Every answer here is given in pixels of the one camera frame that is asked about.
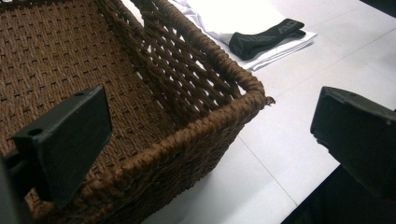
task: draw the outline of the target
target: white fabric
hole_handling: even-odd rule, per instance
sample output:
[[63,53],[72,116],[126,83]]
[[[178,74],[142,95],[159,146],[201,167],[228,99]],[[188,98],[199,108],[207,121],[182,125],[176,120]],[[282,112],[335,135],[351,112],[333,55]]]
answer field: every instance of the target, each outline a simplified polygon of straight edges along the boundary
[[[224,49],[229,49],[228,43],[235,32],[258,34],[286,19],[265,0],[174,0],[172,3]],[[311,44],[317,34],[305,32],[304,38],[283,41],[249,61],[227,52],[243,68],[256,71]]]

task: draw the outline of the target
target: woven wicker texture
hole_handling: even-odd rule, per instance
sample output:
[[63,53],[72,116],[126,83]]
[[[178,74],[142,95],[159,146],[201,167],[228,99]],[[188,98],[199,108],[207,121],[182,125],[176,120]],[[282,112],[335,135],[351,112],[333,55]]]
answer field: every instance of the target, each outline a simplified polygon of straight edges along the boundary
[[0,4],[0,146],[77,91],[106,89],[112,139],[62,210],[26,200],[37,223],[139,223],[215,168],[273,99],[164,0]]

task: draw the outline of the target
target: wicker basket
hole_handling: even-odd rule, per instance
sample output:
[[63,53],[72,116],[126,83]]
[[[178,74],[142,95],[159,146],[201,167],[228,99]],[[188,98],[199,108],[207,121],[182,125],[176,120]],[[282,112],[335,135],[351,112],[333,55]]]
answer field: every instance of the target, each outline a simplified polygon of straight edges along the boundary
[[138,223],[210,172],[273,102],[262,84],[165,0],[0,3],[1,152],[74,92],[105,86],[113,135],[62,210],[37,223]]

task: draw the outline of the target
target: white table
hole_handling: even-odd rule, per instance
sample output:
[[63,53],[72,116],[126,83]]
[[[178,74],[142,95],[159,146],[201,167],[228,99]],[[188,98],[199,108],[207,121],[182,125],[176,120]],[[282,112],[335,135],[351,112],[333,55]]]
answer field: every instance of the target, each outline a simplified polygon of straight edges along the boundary
[[396,19],[358,0],[273,3],[318,33],[314,44],[254,73],[276,105],[246,125],[210,175],[145,224],[280,223],[339,164],[309,132],[322,86],[396,108]]

